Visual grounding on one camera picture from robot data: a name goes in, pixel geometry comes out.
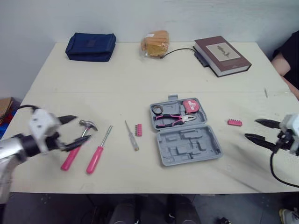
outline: white table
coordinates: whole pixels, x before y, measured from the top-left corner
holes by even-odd
[[[193,43],[171,43],[171,49]],[[38,105],[57,116],[78,115],[92,120],[99,131],[80,150],[68,172],[60,170],[67,153],[38,155],[18,166],[12,191],[47,193],[252,193],[296,191],[277,182],[270,173],[271,152],[248,141],[244,133],[256,133],[275,142],[277,130],[254,122],[282,120],[298,113],[299,103],[290,93],[256,43],[232,43],[251,63],[249,71],[217,78],[203,68],[189,51],[178,51],[163,60],[144,59],[139,43],[117,43],[110,62],[68,60],[66,43],[57,43],[35,79],[23,104]],[[150,122],[149,105],[168,95],[196,97],[207,114],[224,156],[217,160],[165,167]],[[30,111],[19,110],[4,138],[28,132]],[[241,119],[242,127],[228,126],[227,119]],[[135,152],[124,120],[133,130],[141,123]],[[85,173],[96,147],[113,125],[101,160],[92,175]],[[78,120],[62,126],[64,142],[78,137]],[[299,184],[299,158],[280,150],[275,172]]]

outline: blue bag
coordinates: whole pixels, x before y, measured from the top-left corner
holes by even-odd
[[[70,60],[108,62],[115,47],[114,34],[75,33],[65,52]]]

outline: claw hammer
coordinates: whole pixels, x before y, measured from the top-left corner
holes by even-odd
[[[85,130],[82,133],[82,137],[84,137],[86,135],[86,133],[89,131],[89,129],[93,129],[95,131],[97,131],[97,127],[95,126],[95,124],[92,121],[85,121],[85,120],[80,120],[79,124],[81,126],[85,127]],[[73,163],[74,159],[76,158],[76,155],[78,154],[79,150],[81,147],[78,147],[74,150],[72,150],[69,155],[67,156],[66,160],[64,161],[64,163],[61,166],[61,169],[64,171],[68,171],[69,168],[71,167],[71,164]]]

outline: plastic bag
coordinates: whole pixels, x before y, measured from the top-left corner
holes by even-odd
[[[166,30],[151,32],[141,42],[142,55],[162,57],[168,50],[169,34]]]

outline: pink screwdriver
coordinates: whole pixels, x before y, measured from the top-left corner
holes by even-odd
[[[112,125],[110,125],[110,127],[108,128],[108,131],[107,131],[107,133],[106,133],[106,135],[105,135],[105,137],[104,137],[104,139],[102,141],[102,144],[100,146],[98,146],[97,150],[93,154],[93,157],[90,160],[90,162],[88,164],[88,167],[86,169],[86,172],[88,174],[92,174],[94,172],[94,170],[95,170],[95,168],[96,168],[96,166],[97,166],[97,164],[98,164],[98,162],[100,160],[101,154],[102,154],[102,152],[104,150],[104,143],[105,143],[108,135],[110,134],[111,129],[112,129]]]

